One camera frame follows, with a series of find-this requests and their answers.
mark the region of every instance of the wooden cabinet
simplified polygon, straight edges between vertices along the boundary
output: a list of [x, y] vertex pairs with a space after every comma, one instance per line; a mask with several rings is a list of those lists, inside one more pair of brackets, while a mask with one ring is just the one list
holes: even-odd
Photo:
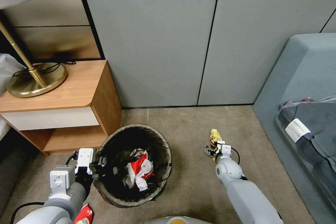
[[46, 94], [0, 97], [0, 115], [46, 155], [100, 147], [120, 126], [121, 105], [107, 62], [65, 67], [67, 79]]

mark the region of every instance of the white label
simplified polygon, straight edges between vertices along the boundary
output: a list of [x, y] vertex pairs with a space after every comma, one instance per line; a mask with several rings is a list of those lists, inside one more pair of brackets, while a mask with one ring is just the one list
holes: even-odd
[[296, 143], [303, 135], [310, 133], [310, 130], [298, 118], [291, 121], [285, 128], [285, 131], [294, 143]]

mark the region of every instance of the gray sofa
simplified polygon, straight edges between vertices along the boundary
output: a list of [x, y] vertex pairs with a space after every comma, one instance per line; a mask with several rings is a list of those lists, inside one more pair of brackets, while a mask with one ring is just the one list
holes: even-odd
[[309, 165], [276, 124], [279, 105], [336, 94], [336, 33], [301, 34], [289, 39], [253, 110], [288, 175], [317, 224], [334, 223], [336, 211]]
[[36, 152], [36, 148], [14, 129], [0, 140], [0, 214], [22, 168]]

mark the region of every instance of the nightstand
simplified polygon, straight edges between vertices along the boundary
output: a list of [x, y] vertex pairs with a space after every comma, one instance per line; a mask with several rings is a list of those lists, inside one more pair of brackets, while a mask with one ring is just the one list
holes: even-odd
[[121, 105], [106, 60], [64, 66], [67, 79], [48, 93], [0, 97], [0, 115], [45, 155], [100, 147], [120, 126]]

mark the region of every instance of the nightstand drawer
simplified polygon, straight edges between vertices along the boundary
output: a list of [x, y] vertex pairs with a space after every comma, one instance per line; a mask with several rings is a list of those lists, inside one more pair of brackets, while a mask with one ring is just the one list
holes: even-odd
[[8, 112], [1, 115], [20, 131], [99, 125], [91, 107]]

